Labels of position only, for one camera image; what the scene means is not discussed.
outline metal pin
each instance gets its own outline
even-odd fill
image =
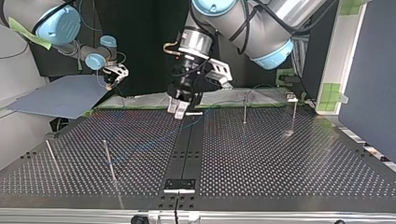
[[[296,113],[297,113],[297,103],[298,103],[298,102],[295,102],[295,103],[294,103],[293,120],[295,120],[295,119],[296,119]]]
[[[117,179],[116,179],[116,175],[114,174],[113,162],[111,161],[110,151],[108,150],[108,145],[106,140],[103,140],[103,146],[105,147],[107,162],[108,162],[108,166],[110,167],[111,175],[113,176],[113,180],[116,181]]]
[[[50,156],[52,157],[53,160],[56,160],[55,155],[53,154],[53,151],[52,151],[52,147],[50,145],[50,141],[46,140],[46,143],[47,143],[47,148],[49,149]]]
[[[245,112],[244,112],[244,124],[247,124],[247,118],[248,118],[248,95],[245,96],[244,100],[244,106],[245,106]]]

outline black metal plate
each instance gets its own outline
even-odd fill
[[[326,119],[303,107],[295,121],[291,108],[243,116],[217,109],[194,126],[193,210],[396,212],[396,174]]]
[[[52,141],[57,161],[42,146],[32,159],[16,161],[3,171],[0,206],[174,209],[176,202],[163,194],[163,186],[166,179],[181,178],[184,159],[172,156],[186,151],[191,131],[181,127],[183,122],[165,111],[98,111]],[[181,168],[175,169],[178,163]]]

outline robotic arm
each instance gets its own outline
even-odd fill
[[[176,114],[176,119],[183,118],[196,95],[194,81],[198,76],[215,80],[222,88],[231,87],[229,66],[211,58],[215,34],[228,38],[262,68],[275,69],[291,54],[293,33],[326,1],[191,0],[183,35],[176,43],[164,46],[166,53],[179,58],[168,88],[168,112]],[[178,51],[169,50],[178,42]],[[214,70],[205,74],[208,63]]]
[[[106,88],[112,90],[128,77],[128,69],[117,62],[117,40],[105,35],[97,49],[76,41],[80,15],[71,5],[76,0],[0,0],[0,24],[8,18],[22,24],[32,34],[51,42],[62,54],[85,62],[92,70],[102,70]]]

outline cable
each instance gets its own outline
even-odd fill
[[[82,2],[83,2],[83,1],[84,1],[84,0],[80,0],[80,1],[79,1],[79,6],[78,6],[79,16],[81,17],[82,23],[84,23],[84,25],[85,25],[86,27],[90,28],[90,29],[93,30],[93,31],[102,32],[102,30],[95,29],[95,28],[91,27],[87,22],[85,22],[84,17],[82,16],[82,11],[81,11],[81,9],[82,9]]]
[[[176,224],[178,224],[177,206],[178,206],[178,200],[177,200],[176,207],[175,207],[175,223]]]
[[[6,57],[0,57],[0,60],[18,57],[18,56],[22,55],[24,52],[26,52],[26,50],[28,49],[28,47],[29,47],[29,43],[26,42],[26,46],[25,46],[25,48],[24,48],[21,52],[19,52],[19,53],[17,53],[17,54],[14,54],[14,55],[6,56]]]
[[[207,63],[209,63],[210,60],[211,60],[211,58],[206,59],[203,63],[201,63],[200,65],[198,65],[197,67],[195,67],[194,69],[192,69],[192,70],[190,70],[188,72],[185,72],[185,73],[182,73],[182,74],[171,74],[171,77],[184,77],[184,76],[189,75],[191,73],[199,72],[199,70],[201,68],[203,68],[205,65],[207,65]]]
[[[242,49],[238,49],[238,54],[242,55],[245,53],[248,47],[248,40],[250,38],[250,18],[249,18],[249,10],[248,10],[248,0],[242,0],[244,4],[244,9],[245,9],[245,17],[246,17],[246,35],[245,35],[245,41]]]
[[[119,162],[124,162],[124,161],[126,160],[125,158],[128,156],[127,154],[129,154],[131,151],[136,151],[136,150],[144,149],[144,148],[147,148],[147,147],[151,147],[153,144],[156,144],[156,143],[162,141],[163,139],[165,139],[165,138],[171,136],[172,134],[179,133],[179,132],[182,132],[182,131],[184,131],[184,130],[186,130],[186,129],[189,129],[190,127],[192,127],[192,126],[194,126],[195,124],[199,123],[199,122],[201,121],[201,119],[202,119],[204,116],[206,116],[206,115],[210,112],[210,110],[213,109],[213,107],[214,107],[215,105],[221,105],[221,104],[225,104],[225,103],[241,103],[241,102],[243,102],[243,101],[222,101],[222,102],[215,103],[215,104],[211,105],[211,106],[204,112],[204,114],[203,114],[200,118],[198,118],[198,120],[196,120],[195,122],[193,122],[193,123],[191,123],[191,124],[189,124],[189,125],[186,125],[186,126],[184,126],[184,127],[178,128],[177,130],[174,130],[174,131],[172,131],[172,132],[170,132],[170,133],[164,135],[163,137],[154,139],[154,140],[149,141],[149,142],[147,142],[147,143],[145,143],[145,144],[141,144],[140,146],[136,146],[136,147],[133,147],[133,148],[129,149],[128,151],[126,151],[126,152],[122,153],[120,156],[118,156],[118,157],[112,162],[112,164],[117,164],[117,163],[119,163]]]
[[[198,26],[199,28],[201,28],[203,31],[207,32],[207,35],[209,35],[210,37],[212,37],[212,35],[210,34],[210,32],[208,32],[208,31],[206,30],[206,28],[204,27],[204,26],[207,26],[207,24],[204,24],[204,23],[198,21],[198,19],[196,18],[195,14],[194,14],[194,12],[193,12],[193,10],[192,10],[192,0],[189,1],[189,12],[190,12],[190,14],[191,14],[192,19],[193,19],[194,22],[197,24],[197,26]]]
[[[35,32],[37,31],[38,27],[42,25],[47,19],[49,19],[51,16],[55,15],[58,11],[62,10],[64,7],[71,5],[72,3],[76,2],[77,0],[69,0],[60,6],[56,7],[53,9],[49,14],[47,14],[45,17],[41,18],[33,27],[32,29],[32,34],[35,35]]]
[[[120,63],[125,63],[126,59],[127,59],[126,54],[124,54],[122,52],[119,52],[119,51],[117,52],[117,54],[120,54],[120,55],[122,55],[124,57],[124,59]]]
[[[295,66],[296,66],[296,68],[297,68],[297,62],[296,62],[296,59],[295,59],[295,57],[294,57],[293,54],[291,54],[291,60],[292,60],[292,62],[295,64]],[[317,107],[317,103],[314,102],[314,98],[309,94],[308,90],[306,89],[306,87],[305,87],[305,85],[304,85],[304,83],[303,83],[303,79],[302,79],[301,74],[300,74],[300,72],[298,71],[298,69],[296,69],[296,75],[297,75],[297,77],[300,79],[300,83],[301,83],[301,85],[303,86],[306,95],[310,98],[312,104],[314,104],[314,106]]]
[[[323,13],[318,17],[318,19],[316,21],[314,21],[311,25],[305,27],[305,28],[299,28],[299,29],[295,29],[292,28],[291,26],[287,25],[284,21],[282,21],[276,14],[275,12],[268,7],[267,4],[264,4],[262,1],[260,0],[253,0],[254,2],[256,2],[257,4],[259,4],[260,6],[262,6],[264,8],[264,10],[277,22],[279,23],[280,26],[282,26],[286,31],[288,31],[289,33],[291,33],[292,35],[296,35],[299,33],[303,33],[303,32],[307,32],[310,31],[314,26],[316,26],[321,19],[323,19],[323,17],[327,14],[327,12],[332,8],[332,6],[337,2],[337,0],[328,0],[328,1],[332,1],[331,4],[329,4],[329,6],[323,11]]]
[[[322,19],[323,17],[329,12],[329,10],[332,8],[332,6],[337,2],[337,0],[332,0],[332,3],[329,4],[329,6],[323,11],[322,14],[314,21],[312,22],[309,26],[299,29],[296,33],[296,35],[299,35],[299,33],[305,33],[307,31],[310,31],[312,28],[314,28]]]

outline green tape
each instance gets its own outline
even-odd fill
[[[292,83],[286,84],[284,81],[280,80],[280,77],[294,77],[294,70],[289,69],[277,69],[276,70],[276,85],[277,86],[293,86]]]
[[[361,6],[364,0],[343,0],[341,3],[341,16],[358,15],[361,12]]]
[[[36,43],[37,45],[43,46],[47,50],[50,50],[51,43],[48,40],[38,37],[36,35],[33,35],[26,28],[24,28],[19,22],[17,22],[16,20],[14,20],[10,17],[8,18],[8,23],[9,23],[9,29],[18,32],[21,35],[24,35],[26,38],[31,40],[33,43]]]
[[[318,111],[334,112],[341,99],[341,84],[323,83]]]

